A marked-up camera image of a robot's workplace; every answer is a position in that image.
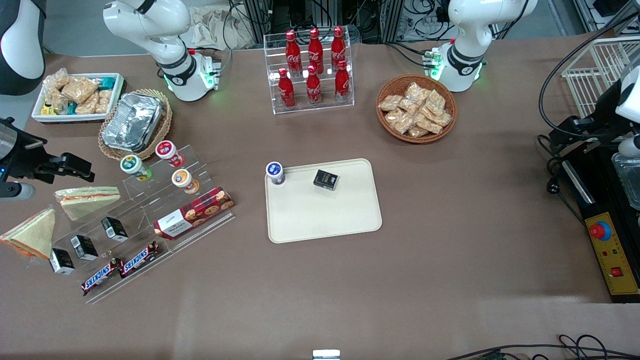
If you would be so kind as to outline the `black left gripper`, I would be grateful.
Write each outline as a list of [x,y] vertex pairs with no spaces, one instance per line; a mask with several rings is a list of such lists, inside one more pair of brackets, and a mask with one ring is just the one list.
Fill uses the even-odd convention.
[[596,139],[601,145],[607,145],[625,134],[625,120],[615,110],[618,97],[601,98],[596,102],[592,114],[579,118],[576,115],[565,118],[558,129],[549,133],[553,152],[560,152],[576,142]]

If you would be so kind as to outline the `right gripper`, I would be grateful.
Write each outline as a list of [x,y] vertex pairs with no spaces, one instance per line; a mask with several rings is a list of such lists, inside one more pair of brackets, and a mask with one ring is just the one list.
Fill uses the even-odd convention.
[[2,201],[22,201],[35,194],[34,186],[8,178],[39,180],[53,184],[55,176],[71,176],[93,183],[95,173],[91,162],[74,155],[62,153],[52,156],[45,150],[48,143],[43,137],[25,132],[13,125],[12,117],[2,118],[1,127],[1,185]]

